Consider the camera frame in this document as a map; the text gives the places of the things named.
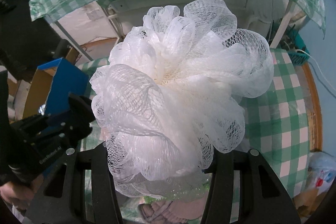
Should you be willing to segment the person's left hand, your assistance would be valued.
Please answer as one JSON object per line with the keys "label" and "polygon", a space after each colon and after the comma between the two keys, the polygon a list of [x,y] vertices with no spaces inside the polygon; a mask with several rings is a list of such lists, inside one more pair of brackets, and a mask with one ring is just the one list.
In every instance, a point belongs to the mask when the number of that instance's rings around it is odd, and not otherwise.
{"label": "person's left hand", "polygon": [[1,198],[15,207],[25,210],[29,207],[43,180],[43,175],[40,174],[31,182],[30,186],[24,186],[11,181],[7,182],[1,186]]}

